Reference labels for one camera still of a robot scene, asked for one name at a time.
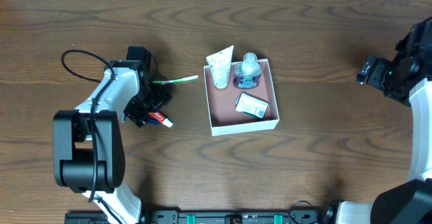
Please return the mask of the red green toothpaste tube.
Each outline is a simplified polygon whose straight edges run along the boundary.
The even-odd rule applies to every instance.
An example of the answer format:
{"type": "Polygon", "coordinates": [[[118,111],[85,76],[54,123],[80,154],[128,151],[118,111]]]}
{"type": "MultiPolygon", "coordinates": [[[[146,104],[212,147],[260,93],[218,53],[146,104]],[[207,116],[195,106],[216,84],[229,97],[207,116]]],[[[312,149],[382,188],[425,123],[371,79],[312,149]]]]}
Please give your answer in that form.
{"type": "Polygon", "coordinates": [[[170,118],[162,114],[162,112],[160,111],[149,112],[148,115],[168,128],[171,128],[173,126],[172,120],[170,120],[170,118]]]}

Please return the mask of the green white toothbrush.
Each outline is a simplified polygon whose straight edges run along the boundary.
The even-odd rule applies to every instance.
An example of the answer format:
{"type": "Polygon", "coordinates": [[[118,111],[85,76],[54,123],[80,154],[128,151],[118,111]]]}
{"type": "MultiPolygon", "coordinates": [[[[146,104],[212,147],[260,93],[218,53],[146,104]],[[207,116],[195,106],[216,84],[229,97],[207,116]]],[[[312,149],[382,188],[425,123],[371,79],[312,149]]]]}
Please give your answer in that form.
{"type": "Polygon", "coordinates": [[[193,75],[193,76],[188,76],[185,78],[177,78],[177,79],[172,79],[172,80],[154,80],[152,81],[153,84],[175,84],[178,82],[188,82],[188,81],[192,81],[195,79],[198,79],[198,75],[193,75]]]}

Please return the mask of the white lotion tube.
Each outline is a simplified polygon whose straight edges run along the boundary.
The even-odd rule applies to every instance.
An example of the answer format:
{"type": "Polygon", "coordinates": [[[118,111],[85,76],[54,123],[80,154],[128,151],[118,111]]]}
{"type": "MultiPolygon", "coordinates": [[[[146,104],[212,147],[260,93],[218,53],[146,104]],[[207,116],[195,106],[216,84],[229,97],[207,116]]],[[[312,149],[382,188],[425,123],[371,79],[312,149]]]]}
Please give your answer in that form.
{"type": "Polygon", "coordinates": [[[225,90],[230,84],[233,52],[234,46],[231,45],[220,52],[206,57],[207,63],[210,66],[213,85],[217,90],[225,90]]]}

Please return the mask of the white green labelled packet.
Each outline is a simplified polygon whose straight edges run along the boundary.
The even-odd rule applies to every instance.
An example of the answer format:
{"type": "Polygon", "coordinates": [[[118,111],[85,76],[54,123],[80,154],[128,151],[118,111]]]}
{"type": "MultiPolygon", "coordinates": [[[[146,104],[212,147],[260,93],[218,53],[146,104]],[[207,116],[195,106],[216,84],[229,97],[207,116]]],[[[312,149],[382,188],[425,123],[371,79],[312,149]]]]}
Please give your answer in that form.
{"type": "Polygon", "coordinates": [[[268,106],[269,103],[243,92],[236,101],[235,110],[262,119],[268,106]]]}

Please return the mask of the blue disposable razor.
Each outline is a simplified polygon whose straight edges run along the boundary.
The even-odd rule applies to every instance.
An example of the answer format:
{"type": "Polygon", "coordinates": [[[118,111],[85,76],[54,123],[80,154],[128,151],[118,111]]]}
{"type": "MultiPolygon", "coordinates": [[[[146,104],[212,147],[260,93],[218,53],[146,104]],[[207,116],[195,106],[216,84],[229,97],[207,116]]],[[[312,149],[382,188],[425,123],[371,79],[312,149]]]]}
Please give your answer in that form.
{"type": "Polygon", "coordinates": [[[125,113],[123,113],[121,115],[120,121],[122,123],[125,123],[127,119],[130,119],[138,127],[142,127],[142,126],[144,126],[146,124],[153,124],[153,125],[158,125],[159,124],[159,122],[156,119],[152,118],[152,117],[147,117],[147,116],[145,116],[145,117],[137,117],[135,115],[125,114],[125,113]]]}

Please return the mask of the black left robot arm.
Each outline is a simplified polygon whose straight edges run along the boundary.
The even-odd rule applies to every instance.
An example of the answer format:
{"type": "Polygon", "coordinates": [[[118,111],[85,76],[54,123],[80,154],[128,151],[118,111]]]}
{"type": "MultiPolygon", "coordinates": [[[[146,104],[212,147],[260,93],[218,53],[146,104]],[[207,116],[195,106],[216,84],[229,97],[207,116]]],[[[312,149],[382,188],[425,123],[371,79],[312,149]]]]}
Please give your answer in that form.
{"type": "Polygon", "coordinates": [[[126,158],[119,123],[138,127],[171,95],[152,80],[152,55],[131,46],[125,59],[104,62],[94,92],[73,110],[53,118],[54,176],[57,185],[83,194],[100,209],[65,214],[65,223],[150,223],[151,214],[124,181],[126,158]]]}

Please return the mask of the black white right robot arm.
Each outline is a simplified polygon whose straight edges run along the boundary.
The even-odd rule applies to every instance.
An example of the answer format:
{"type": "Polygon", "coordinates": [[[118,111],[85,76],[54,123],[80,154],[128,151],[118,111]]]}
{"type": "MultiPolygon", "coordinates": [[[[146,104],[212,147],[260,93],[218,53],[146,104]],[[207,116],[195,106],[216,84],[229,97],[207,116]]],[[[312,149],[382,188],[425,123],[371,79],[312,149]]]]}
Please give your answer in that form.
{"type": "Polygon", "coordinates": [[[355,80],[412,110],[412,156],[404,184],[373,202],[339,201],[325,214],[326,223],[431,222],[431,18],[413,24],[395,45],[391,60],[368,56],[355,80]]]}

